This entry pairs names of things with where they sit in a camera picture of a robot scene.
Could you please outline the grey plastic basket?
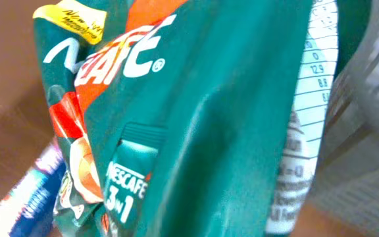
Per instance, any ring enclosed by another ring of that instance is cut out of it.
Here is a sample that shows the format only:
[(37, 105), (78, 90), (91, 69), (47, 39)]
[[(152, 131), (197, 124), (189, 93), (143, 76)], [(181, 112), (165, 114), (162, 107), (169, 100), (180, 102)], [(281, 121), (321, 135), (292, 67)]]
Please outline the grey plastic basket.
[(379, 0), (337, 6), (336, 79), (310, 200), (379, 236)]

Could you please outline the green Nescafe coffee bag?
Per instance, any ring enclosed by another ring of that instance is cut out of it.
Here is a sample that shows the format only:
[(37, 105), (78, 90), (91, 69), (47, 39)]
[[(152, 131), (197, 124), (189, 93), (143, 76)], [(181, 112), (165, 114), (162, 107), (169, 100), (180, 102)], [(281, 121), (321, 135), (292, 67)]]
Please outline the green Nescafe coffee bag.
[(63, 236), (292, 236), (370, 1), (60, 1), (33, 13)]

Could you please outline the multicolour tissue pack strip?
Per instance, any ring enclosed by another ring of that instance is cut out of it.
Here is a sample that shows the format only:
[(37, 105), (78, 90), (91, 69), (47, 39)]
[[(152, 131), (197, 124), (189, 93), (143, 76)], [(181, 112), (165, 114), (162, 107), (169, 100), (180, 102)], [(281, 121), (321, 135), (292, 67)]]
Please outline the multicolour tissue pack strip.
[(47, 236), (52, 231), (65, 171), (62, 152), (53, 140), (0, 201), (0, 237)]

